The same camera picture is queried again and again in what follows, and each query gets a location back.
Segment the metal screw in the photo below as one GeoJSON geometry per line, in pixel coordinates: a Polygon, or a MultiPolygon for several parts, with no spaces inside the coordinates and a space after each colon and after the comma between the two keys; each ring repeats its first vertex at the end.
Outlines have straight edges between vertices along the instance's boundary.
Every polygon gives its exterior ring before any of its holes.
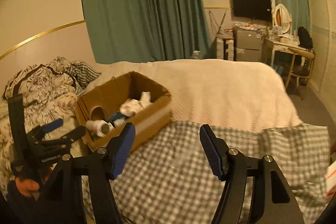
{"type": "Polygon", "coordinates": [[[69,154],[64,154],[62,160],[70,160],[71,156],[69,154]]]}
{"type": "Polygon", "coordinates": [[[98,154],[105,154],[106,151],[107,151],[107,149],[106,149],[105,147],[100,147],[100,148],[98,148],[98,150],[97,150],[98,154]]]}
{"type": "Polygon", "coordinates": [[[270,156],[270,155],[266,155],[264,157],[264,160],[266,160],[267,162],[272,162],[273,161],[273,158],[270,156]]]}
{"type": "Polygon", "coordinates": [[[238,154],[238,150],[237,150],[236,148],[231,148],[231,149],[229,150],[229,153],[230,153],[231,155],[233,155],[233,156],[236,156],[236,155],[238,154]]]}

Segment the white roll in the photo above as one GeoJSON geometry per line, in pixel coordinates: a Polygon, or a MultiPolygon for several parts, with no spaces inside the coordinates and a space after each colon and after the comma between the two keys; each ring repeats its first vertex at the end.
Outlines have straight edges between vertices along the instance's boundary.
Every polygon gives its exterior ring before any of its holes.
{"type": "Polygon", "coordinates": [[[104,120],[88,120],[85,126],[88,130],[94,132],[98,137],[103,137],[111,129],[111,126],[104,120]]]}

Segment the checkered cloth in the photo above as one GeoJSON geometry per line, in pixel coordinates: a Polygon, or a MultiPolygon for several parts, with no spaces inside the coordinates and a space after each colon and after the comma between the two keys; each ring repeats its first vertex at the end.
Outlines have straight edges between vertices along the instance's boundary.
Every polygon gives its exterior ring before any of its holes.
{"type": "Polygon", "coordinates": [[[64,71],[73,76],[80,86],[76,86],[75,93],[78,96],[85,94],[84,88],[101,75],[100,72],[94,70],[83,61],[71,62],[71,66],[64,69],[64,71]]]}
{"type": "MultiPolygon", "coordinates": [[[[111,182],[126,223],[211,223],[225,182],[211,172],[199,141],[200,124],[172,122],[132,153],[111,182]]],[[[325,208],[329,135],[309,124],[262,133],[211,127],[215,135],[245,156],[272,155],[303,213],[313,223],[325,208]]],[[[248,217],[252,178],[248,178],[241,220],[248,217]]]]}

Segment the plastic bottle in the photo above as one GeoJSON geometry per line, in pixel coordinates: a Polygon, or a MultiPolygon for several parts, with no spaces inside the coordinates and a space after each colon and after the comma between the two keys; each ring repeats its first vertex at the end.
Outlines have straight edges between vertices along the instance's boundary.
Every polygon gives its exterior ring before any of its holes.
{"type": "Polygon", "coordinates": [[[193,55],[191,55],[190,59],[203,59],[200,51],[193,51],[193,55]]]}

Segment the cardboard box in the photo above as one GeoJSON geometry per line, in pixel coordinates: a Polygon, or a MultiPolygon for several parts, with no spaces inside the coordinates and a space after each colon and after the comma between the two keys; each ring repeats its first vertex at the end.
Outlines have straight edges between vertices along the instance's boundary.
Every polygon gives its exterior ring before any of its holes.
{"type": "MultiPolygon", "coordinates": [[[[81,96],[76,103],[78,122],[85,126],[90,110],[94,106],[104,107],[108,115],[112,116],[128,98],[139,100],[143,91],[151,93],[152,104],[127,120],[135,125],[136,137],[131,149],[134,151],[171,121],[169,91],[148,77],[132,71],[112,78],[81,96]]],[[[105,137],[97,139],[87,131],[83,137],[84,142],[91,151],[95,151],[99,147],[106,146],[111,138],[118,136],[124,126],[125,123],[112,129],[105,137]]]]}

